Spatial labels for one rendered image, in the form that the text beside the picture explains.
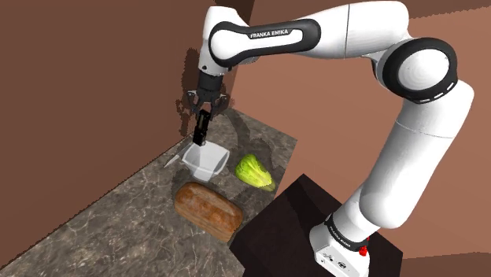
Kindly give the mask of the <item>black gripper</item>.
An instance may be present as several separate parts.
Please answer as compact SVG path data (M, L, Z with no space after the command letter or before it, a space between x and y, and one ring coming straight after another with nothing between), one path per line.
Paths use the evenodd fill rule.
M211 116L216 116L228 103L228 95L221 94L223 76L212 76L205 72L199 72L197 91L188 90L186 98L189 102L190 111L199 116L201 103L210 103Z

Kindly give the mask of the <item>black-handled kitchen knife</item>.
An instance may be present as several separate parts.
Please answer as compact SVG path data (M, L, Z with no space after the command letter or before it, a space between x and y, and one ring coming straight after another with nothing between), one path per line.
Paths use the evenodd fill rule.
M208 111L202 109L199 112L197 123L194 128L192 142L190 142L188 145L182 148L174 157L172 157L165 165L166 168L174 161L178 160L179 158L182 158L184 153L192 146L201 147L205 144L210 119L211 119L211 113L209 113Z

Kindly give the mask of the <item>white square bowl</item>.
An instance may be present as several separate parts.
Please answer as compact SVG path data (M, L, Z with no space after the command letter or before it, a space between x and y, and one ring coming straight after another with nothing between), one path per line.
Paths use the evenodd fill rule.
M183 154L182 161L195 179L208 182L223 171L229 156L228 149L214 142L205 141L203 146L192 143Z

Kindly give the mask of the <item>green lettuce head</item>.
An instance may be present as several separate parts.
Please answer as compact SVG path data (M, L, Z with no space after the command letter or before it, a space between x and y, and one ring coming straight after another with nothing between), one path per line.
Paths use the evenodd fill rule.
M242 182L268 192L275 189L271 173L253 154L246 154L234 169L235 176Z

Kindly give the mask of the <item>brown bread loaf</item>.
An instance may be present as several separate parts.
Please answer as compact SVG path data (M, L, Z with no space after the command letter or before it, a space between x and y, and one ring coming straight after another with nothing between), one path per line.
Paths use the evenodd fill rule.
M221 194L201 185L185 183L175 195L176 212L222 242L242 224L243 211Z

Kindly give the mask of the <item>dark robot stand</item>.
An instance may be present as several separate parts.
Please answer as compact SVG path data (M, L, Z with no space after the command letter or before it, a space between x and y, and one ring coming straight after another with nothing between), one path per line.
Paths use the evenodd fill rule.
M230 250L242 277L334 277L316 263L308 235L340 206L301 175L236 234Z

